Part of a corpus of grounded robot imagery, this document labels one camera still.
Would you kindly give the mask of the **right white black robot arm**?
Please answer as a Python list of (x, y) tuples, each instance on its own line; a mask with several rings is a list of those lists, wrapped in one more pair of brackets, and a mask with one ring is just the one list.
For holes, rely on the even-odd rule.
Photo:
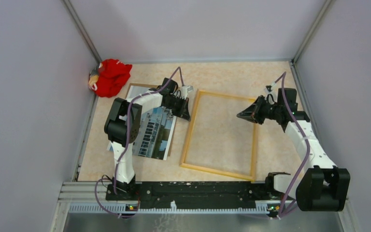
[(269, 173), (264, 193), (270, 199), (292, 198), (302, 211), (340, 212), (344, 209), (350, 173), (338, 167), (322, 148), (313, 132), (310, 118), (298, 110), (297, 91), (279, 88), (277, 101), (259, 96), (249, 107), (237, 114), (246, 121), (262, 125), (266, 119), (276, 121), (302, 159), (299, 171), (303, 177), (284, 172)]

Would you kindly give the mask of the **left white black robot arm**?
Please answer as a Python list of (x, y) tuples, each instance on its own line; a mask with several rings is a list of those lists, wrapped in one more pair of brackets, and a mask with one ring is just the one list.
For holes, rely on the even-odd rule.
[(193, 90), (190, 85), (179, 86), (177, 82), (165, 78), (160, 86), (132, 98), (116, 98), (113, 101), (104, 125), (114, 153), (113, 194), (118, 194), (124, 200), (135, 195), (132, 147), (140, 131), (142, 114), (164, 107), (171, 110), (174, 116), (190, 121), (188, 95)]

